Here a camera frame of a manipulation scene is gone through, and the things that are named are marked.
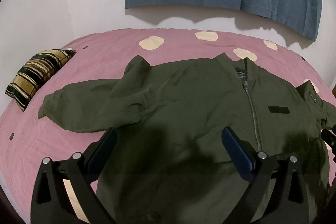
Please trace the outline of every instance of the jacket label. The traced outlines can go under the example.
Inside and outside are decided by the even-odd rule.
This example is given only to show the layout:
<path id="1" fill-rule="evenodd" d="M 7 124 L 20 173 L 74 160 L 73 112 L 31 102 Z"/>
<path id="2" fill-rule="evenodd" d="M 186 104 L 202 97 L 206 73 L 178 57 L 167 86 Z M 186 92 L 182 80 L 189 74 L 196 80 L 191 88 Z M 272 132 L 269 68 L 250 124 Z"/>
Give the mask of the jacket label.
<path id="1" fill-rule="evenodd" d="M 242 82 L 245 82 L 247 80 L 247 71 L 244 69 L 236 69 L 236 72 L 238 73 L 239 78 Z"/>
<path id="2" fill-rule="evenodd" d="M 289 109 L 286 106 L 268 106 L 271 113 L 289 114 Z"/>

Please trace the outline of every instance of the pillow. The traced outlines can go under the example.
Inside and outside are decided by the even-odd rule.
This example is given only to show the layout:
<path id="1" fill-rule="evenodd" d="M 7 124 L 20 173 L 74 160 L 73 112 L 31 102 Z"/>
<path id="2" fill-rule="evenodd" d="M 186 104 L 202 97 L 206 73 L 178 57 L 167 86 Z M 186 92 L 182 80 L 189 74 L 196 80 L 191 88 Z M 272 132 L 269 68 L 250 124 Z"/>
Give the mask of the pillow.
<path id="1" fill-rule="evenodd" d="M 49 50 L 34 55 L 17 72 L 5 93 L 15 99 L 22 111 L 30 100 L 56 72 L 75 55 L 73 50 Z"/>

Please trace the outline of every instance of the pink bedsheet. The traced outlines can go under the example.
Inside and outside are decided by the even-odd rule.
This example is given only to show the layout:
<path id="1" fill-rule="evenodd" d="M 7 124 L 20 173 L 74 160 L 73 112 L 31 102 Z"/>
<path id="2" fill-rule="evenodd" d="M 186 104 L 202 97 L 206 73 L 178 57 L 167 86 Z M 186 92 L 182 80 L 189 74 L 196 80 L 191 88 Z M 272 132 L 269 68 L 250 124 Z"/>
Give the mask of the pink bedsheet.
<path id="1" fill-rule="evenodd" d="M 271 49 L 259 38 L 216 32 L 217 41 L 196 37 L 197 30 L 177 29 L 121 29 L 91 34 L 76 39 L 64 48 L 72 47 L 77 54 L 49 80 L 34 96 L 25 112 L 12 101 L 0 118 L 0 171 L 23 214 L 29 218 L 31 195 L 41 160 L 50 156 L 64 160 L 74 152 L 83 152 L 100 133 L 73 133 L 58 127 L 47 117 L 37 118 L 44 96 L 63 86 L 93 79 L 121 78 L 127 63 L 141 55 L 151 65 L 194 58 L 214 58 L 225 52 L 232 60 L 239 60 L 233 52 L 242 48 L 256 54 L 256 64 L 284 78 L 294 86 L 310 79 L 319 89 L 322 99 L 336 105 L 336 99 L 316 71 L 298 54 L 278 46 Z M 150 36 L 164 39 L 155 50 L 139 46 Z M 336 165 L 329 153 L 330 182 Z"/>

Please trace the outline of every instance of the silver screw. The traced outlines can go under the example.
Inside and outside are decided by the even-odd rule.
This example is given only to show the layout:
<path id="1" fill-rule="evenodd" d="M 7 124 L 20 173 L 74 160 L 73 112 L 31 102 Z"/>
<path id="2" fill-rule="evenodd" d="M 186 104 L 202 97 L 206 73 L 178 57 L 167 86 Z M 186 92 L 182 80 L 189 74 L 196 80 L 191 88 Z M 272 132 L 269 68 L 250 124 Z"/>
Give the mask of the silver screw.
<path id="1" fill-rule="evenodd" d="M 293 162 L 293 163 L 296 163 L 297 162 L 297 158 L 295 156 L 290 156 L 289 157 L 290 161 Z"/>
<path id="2" fill-rule="evenodd" d="M 42 161 L 44 164 L 48 164 L 50 162 L 50 158 L 49 157 L 46 157 L 43 159 Z"/>
<path id="3" fill-rule="evenodd" d="M 265 152 L 259 152 L 258 157 L 264 160 L 267 158 L 267 154 Z"/>
<path id="4" fill-rule="evenodd" d="M 72 158 L 73 158 L 74 160 L 78 160 L 81 156 L 82 156 L 82 153 L 80 153 L 80 152 L 76 152 L 76 153 L 74 153 L 74 154 L 72 155 Z"/>

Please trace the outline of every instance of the jacket collar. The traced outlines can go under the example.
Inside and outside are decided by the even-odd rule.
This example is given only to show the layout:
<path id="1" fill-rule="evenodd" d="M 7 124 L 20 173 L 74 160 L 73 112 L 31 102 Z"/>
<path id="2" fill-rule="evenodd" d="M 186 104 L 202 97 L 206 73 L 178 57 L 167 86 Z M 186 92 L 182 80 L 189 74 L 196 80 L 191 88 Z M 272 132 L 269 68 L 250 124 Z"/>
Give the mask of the jacket collar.
<path id="1" fill-rule="evenodd" d="M 217 60 L 230 75 L 234 75 L 234 78 L 240 81 L 236 68 L 245 69 L 247 71 L 247 82 L 249 85 L 253 85 L 259 74 L 259 67 L 249 58 L 240 59 L 238 61 L 232 61 L 226 53 L 222 53 L 214 58 Z"/>

